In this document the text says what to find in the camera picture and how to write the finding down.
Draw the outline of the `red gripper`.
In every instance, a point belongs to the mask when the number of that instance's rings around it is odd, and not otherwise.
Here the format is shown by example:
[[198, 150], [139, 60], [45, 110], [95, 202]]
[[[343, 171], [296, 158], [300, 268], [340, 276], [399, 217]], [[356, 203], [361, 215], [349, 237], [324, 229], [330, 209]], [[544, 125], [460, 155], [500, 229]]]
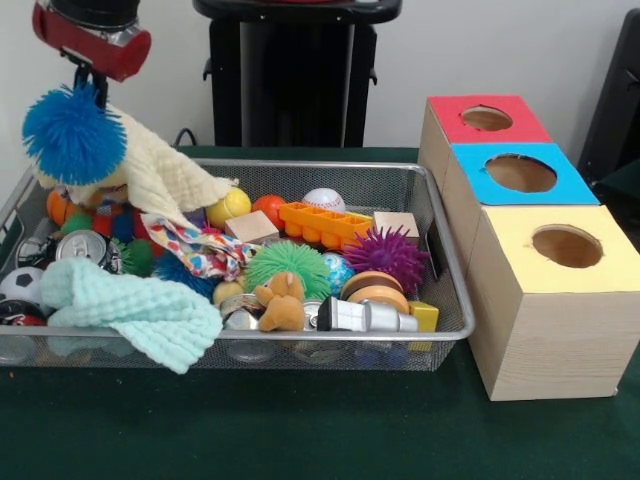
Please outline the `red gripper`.
[[[152, 45], [151, 34], [137, 20], [124, 27], [90, 26], [62, 13], [52, 2], [35, 3], [32, 26], [41, 41], [78, 64], [73, 88], [81, 90], [93, 84], [99, 108], [107, 104], [107, 77], [123, 82], [136, 75]], [[98, 72], [92, 74], [92, 83], [90, 67]]]

